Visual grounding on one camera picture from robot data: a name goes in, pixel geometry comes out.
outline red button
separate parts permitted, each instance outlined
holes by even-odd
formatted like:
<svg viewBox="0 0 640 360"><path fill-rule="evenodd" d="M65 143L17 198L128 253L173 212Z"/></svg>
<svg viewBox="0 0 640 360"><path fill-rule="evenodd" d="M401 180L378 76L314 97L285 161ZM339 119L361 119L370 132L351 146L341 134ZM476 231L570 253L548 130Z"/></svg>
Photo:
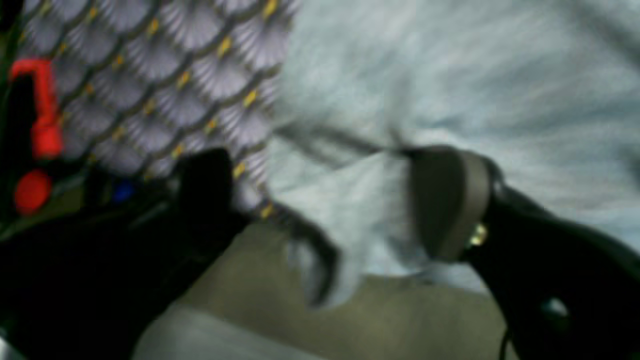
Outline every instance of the red button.
<svg viewBox="0 0 640 360"><path fill-rule="evenodd" d="M28 172L15 188L15 209L21 215L33 215L47 202L51 188L51 178L44 171Z"/></svg>

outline light blue fabric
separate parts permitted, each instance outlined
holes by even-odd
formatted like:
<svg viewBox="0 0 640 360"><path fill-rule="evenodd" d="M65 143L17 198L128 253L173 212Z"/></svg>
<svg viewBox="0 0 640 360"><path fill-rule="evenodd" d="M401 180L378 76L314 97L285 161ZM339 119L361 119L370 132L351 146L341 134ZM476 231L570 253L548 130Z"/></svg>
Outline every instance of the light blue fabric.
<svg viewBox="0 0 640 360"><path fill-rule="evenodd" d="M639 4L307 1L280 84L269 189L340 250L324 303L344 302L364 273L483 290L468 267L421 254L403 147L487 155L547 208L640 250ZM312 297L326 264L304 240L291 250Z"/></svg>

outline patterned seat fabric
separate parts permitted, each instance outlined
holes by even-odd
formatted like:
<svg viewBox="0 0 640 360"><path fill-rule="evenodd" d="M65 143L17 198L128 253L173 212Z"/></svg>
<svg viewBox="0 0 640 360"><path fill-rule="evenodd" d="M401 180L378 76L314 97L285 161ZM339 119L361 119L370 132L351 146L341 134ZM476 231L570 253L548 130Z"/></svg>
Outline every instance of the patterned seat fabric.
<svg viewBox="0 0 640 360"><path fill-rule="evenodd" d="M64 158L162 179L224 147L267 217L266 141L297 0L26 0L19 58L50 58Z"/></svg>

